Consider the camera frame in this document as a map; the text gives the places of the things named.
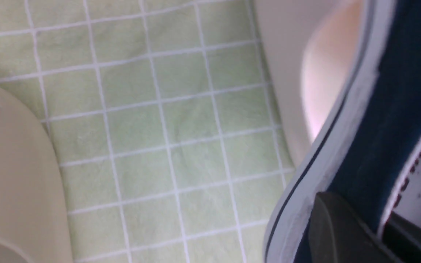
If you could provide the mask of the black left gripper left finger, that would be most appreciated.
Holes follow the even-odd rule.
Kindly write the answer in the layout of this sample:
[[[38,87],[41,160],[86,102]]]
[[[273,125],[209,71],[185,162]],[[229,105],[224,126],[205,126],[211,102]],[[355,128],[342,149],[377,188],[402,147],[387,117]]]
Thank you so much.
[[[308,241],[314,263],[402,262],[335,193],[316,194]]]

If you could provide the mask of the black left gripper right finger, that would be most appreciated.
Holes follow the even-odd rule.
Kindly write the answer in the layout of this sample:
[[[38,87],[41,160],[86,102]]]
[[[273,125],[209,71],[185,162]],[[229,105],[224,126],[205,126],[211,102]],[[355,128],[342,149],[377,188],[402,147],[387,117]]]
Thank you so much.
[[[382,241],[403,263],[421,263],[421,228],[397,213],[388,218]]]

